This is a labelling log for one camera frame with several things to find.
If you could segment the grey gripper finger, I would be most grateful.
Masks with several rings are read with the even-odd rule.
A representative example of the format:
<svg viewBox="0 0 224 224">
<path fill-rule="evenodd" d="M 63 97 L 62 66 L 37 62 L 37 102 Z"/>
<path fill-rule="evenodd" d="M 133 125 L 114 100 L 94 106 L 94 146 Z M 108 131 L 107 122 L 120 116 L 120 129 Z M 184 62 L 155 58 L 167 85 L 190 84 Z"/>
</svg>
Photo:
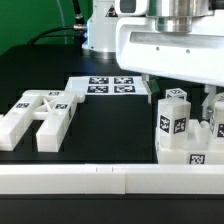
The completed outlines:
<svg viewBox="0 0 224 224">
<path fill-rule="evenodd" d="M 217 87 L 206 84 L 204 92 L 207 96 L 203 102 L 203 118 L 209 120 L 213 114 L 213 104 L 217 95 Z"/>
</svg>

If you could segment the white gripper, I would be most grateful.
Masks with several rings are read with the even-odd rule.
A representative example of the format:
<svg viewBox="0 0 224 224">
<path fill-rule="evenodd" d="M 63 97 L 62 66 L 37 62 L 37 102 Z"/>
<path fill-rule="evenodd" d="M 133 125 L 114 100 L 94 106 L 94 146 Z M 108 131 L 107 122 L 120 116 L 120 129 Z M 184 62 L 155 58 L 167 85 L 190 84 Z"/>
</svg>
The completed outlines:
<svg viewBox="0 0 224 224">
<path fill-rule="evenodd" d="M 196 18 L 189 33 L 158 32 L 147 17 L 122 18 L 116 59 L 122 69 L 143 73 L 149 103 L 159 92 L 153 75 L 224 87 L 224 16 Z"/>
</svg>

